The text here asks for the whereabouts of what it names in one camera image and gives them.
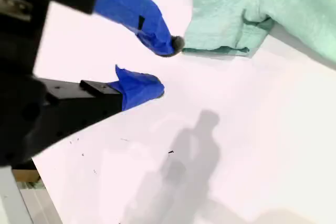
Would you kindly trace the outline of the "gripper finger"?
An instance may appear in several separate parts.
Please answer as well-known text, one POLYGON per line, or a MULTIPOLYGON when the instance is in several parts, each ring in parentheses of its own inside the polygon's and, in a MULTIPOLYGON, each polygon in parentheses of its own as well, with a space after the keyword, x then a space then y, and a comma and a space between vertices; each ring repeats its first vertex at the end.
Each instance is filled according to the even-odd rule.
POLYGON ((164 85, 154 75, 118 66, 115 73, 118 79, 110 83, 41 79, 46 94, 27 139, 26 156, 33 157, 67 136, 164 94, 164 85))
POLYGON ((123 25, 158 56, 175 56, 184 47, 183 37, 171 35, 152 0, 96 0, 94 13, 123 25))

